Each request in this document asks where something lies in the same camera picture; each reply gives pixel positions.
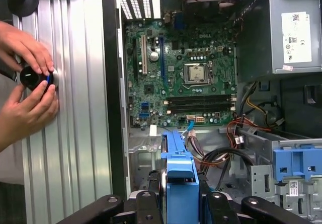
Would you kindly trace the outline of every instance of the motherboard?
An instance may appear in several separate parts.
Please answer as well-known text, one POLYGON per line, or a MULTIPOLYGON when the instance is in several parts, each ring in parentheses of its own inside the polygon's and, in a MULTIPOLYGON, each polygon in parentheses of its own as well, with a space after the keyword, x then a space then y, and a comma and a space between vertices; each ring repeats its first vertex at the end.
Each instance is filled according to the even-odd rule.
POLYGON ((164 21, 125 27, 132 127, 224 125, 235 110, 232 30, 227 25, 164 21))

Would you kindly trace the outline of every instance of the person's hand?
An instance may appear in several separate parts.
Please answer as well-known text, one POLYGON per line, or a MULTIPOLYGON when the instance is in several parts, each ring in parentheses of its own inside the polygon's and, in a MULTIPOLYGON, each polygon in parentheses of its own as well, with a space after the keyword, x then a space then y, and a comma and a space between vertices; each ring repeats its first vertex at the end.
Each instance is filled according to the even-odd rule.
POLYGON ((10 144, 25 138, 50 123, 58 111, 55 85, 43 81, 26 99, 20 102, 24 87, 14 88, 0 111, 0 152, 10 144))
POLYGON ((27 32, 0 21, 0 58, 14 71, 20 72, 22 66, 15 59, 22 57, 38 74, 49 75, 54 71, 54 63, 48 50, 27 32))

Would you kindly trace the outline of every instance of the screw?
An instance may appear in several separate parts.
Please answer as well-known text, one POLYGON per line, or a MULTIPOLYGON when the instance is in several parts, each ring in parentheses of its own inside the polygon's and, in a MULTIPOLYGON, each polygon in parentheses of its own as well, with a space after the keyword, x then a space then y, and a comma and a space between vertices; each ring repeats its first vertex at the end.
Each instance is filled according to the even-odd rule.
POLYGON ((217 193, 213 193, 212 196, 215 197, 215 198, 220 198, 220 195, 217 194, 217 193))
POLYGON ((253 204, 253 205, 258 204, 258 201, 257 201, 257 200, 255 200, 255 199, 249 199, 249 200, 248 200, 248 202, 250 202, 250 203, 251 203, 251 204, 253 204))
POLYGON ((111 197, 110 199, 109 199, 109 202, 110 203, 113 203, 113 202, 116 202, 117 201, 117 199, 115 198, 115 197, 111 197))

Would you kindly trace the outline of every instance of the ribbed aluminum panel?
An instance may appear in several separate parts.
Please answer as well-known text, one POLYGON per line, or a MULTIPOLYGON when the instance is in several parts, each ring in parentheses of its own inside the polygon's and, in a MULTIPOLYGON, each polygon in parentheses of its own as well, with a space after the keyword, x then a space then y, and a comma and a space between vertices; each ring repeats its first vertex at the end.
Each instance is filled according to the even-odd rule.
POLYGON ((57 118, 23 141, 28 223, 56 223, 112 192, 102 10, 102 0, 40 0, 14 16, 60 75, 57 118))

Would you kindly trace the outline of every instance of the blue pcie slot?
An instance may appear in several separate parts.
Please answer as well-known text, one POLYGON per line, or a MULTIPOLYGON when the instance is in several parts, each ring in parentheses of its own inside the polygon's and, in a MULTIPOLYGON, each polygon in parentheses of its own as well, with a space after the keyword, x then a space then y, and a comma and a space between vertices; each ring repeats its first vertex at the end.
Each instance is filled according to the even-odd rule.
POLYGON ((149 114, 148 114, 148 113, 140 113, 140 114, 139 114, 139 118, 140 118, 140 119, 146 119, 146 118, 149 118, 149 114))
POLYGON ((160 70, 161 70, 161 77, 163 79, 163 83, 167 85, 167 78, 166 78, 166 63, 165 63, 165 44, 164 38, 159 37, 159 45, 160 45, 160 70))

